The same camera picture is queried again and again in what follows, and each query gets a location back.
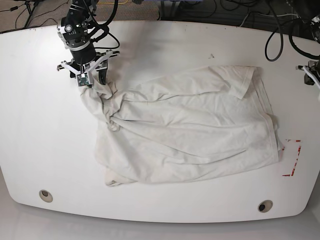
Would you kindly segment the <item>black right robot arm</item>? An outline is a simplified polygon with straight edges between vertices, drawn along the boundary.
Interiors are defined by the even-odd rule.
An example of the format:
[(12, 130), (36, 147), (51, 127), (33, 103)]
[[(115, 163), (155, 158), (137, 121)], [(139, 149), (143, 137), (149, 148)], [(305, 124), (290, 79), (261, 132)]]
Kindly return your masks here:
[(94, 85), (94, 71), (98, 73), (98, 82), (105, 85), (109, 58), (120, 54), (120, 42), (109, 28), (119, 1), (114, 1), (111, 15), (101, 24), (95, 19), (97, 4), (97, 0), (73, 0), (66, 17), (57, 24), (57, 34), (72, 55), (71, 61), (62, 61), (57, 70), (68, 70), (79, 87)]

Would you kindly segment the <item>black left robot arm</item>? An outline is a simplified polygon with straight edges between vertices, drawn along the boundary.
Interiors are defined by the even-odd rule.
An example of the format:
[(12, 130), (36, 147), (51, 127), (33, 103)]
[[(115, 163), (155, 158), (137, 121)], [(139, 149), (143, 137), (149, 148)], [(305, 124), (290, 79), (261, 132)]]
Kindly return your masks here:
[(320, 2), (318, 0), (288, 0), (286, 2), (297, 13), (298, 18), (293, 20), (288, 30), (288, 39), (292, 48), (300, 55), (309, 59), (307, 65), (296, 66), (297, 70), (304, 71), (304, 83), (320, 87), (320, 56), (300, 49), (293, 40), (293, 31), (297, 25), (304, 24), (311, 32), (313, 39), (320, 42)]

